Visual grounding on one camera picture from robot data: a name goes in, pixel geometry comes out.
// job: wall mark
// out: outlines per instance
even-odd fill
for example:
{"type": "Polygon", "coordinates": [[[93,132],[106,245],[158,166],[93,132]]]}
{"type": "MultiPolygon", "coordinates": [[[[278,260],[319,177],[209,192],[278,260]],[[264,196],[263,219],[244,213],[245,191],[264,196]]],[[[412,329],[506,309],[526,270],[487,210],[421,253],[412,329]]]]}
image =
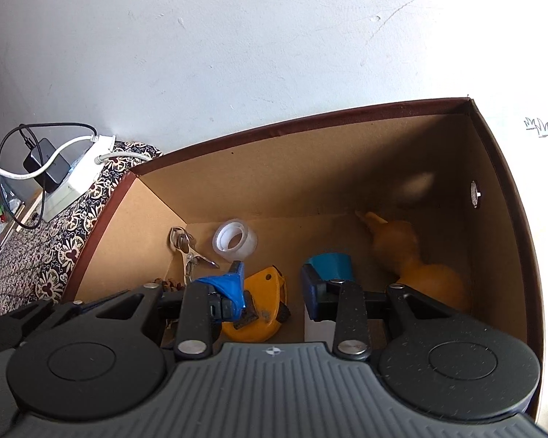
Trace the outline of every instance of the wall mark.
{"type": "Polygon", "coordinates": [[[536,130],[538,138],[548,137],[548,122],[544,123],[539,118],[533,119],[526,116],[524,125],[526,126],[526,130],[536,130]]]}
{"type": "Polygon", "coordinates": [[[415,2],[416,0],[410,0],[408,3],[404,3],[402,6],[400,6],[399,8],[396,8],[394,11],[392,11],[392,14],[389,15],[389,17],[386,18],[386,21],[384,21],[383,23],[381,23],[380,27],[375,30],[371,37],[368,39],[368,42],[365,43],[365,45],[367,46],[369,44],[369,42],[373,39],[373,37],[378,34],[380,32],[380,30],[387,24],[388,21],[390,21],[392,19],[392,17],[398,12],[400,11],[401,9],[404,9],[406,8],[409,4],[415,2]]]}

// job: metal clip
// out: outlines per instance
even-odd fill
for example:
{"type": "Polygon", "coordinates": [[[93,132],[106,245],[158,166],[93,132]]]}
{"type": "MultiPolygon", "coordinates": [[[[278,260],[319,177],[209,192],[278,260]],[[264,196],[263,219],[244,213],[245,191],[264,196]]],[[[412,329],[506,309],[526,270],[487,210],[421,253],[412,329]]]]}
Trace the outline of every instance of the metal clip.
{"type": "Polygon", "coordinates": [[[199,264],[199,261],[204,261],[211,268],[218,269],[219,265],[212,260],[209,260],[204,255],[201,255],[194,249],[196,240],[182,227],[173,227],[169,235],[171,244],[183,253],[184,262],[184,284],[188,285],[192,281],[193,267],[199,264]]]}

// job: power strip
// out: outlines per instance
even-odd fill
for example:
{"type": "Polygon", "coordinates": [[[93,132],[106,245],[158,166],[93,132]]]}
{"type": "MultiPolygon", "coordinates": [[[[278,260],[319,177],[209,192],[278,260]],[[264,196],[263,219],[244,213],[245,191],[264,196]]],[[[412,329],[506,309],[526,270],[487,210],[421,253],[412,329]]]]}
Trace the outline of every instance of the power strip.
{"type": "Polygon", "coordinates": [[[112,153],[114,143],[115,135],[112,137],[100,135],[98,141],[92,144],[85,155],[71,166],[69,174],[61,185],[45,199],[45,210],[42,215],[45,222],[54,219],[88,191],[105,165],[104,163],[96,164],[96,156],[112,153]]]}

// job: black power adapter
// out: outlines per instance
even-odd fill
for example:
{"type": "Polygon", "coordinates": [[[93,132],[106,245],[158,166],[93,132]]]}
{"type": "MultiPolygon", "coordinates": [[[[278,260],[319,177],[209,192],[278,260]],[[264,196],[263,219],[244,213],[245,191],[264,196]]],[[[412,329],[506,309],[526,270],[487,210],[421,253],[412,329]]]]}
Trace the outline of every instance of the black power adapter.
{"type": "MultiPolygon", "coordinates": [[[[32,173],[41,168],[41,158],[38,156],[38,147],[34,146],[27,138],[25,138],[25,144],[30,148],[30,153],[22,164],[27,172],[32,173]]],[[[38,144],[41,147],[42,160],[46,163],[48,159],[53,156],[53,153],[55,153],[55,147],[46,138],[43,138],[38,144]]],[[[63,179],[65,179],[70,169],[71,167],[65,158],[61,155],[57,155],[53,164],[51,164],[43,174],[35,177],[34,180],[38,182],[41,187],[44,180],[45,191],[47,191],[47,193],[52,193],[63,182],[63,179]]]]}

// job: metal screw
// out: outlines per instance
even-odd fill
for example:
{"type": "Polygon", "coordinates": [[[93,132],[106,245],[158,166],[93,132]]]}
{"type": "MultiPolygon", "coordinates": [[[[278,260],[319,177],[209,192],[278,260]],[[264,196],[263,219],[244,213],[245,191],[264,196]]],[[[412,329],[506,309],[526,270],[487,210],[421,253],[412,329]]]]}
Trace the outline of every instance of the metal screw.
{"type": "Polygon", "coordinates": [[[481,204],[481,191],[479,191],[477,181],[475,180],[471,181],[471,204],[474,209],[477,209],[481,204]]]}
{"type": "Polygon", "coordinates": [[[203,341],[198,341],[197,339],[188,339],[179,343],[177,346],[179,351],[183,354],[201,354],[205,352],[207,345],[203,341]]]}
{"type": "Polygon", "coordinates": [[[357,339],[347,339],[346,341],[341,341],[337,346],[337,349],[343,352],[343,354],[358,356],[366,352],[368,347],[364,342],[358,341],[357,339]]]}

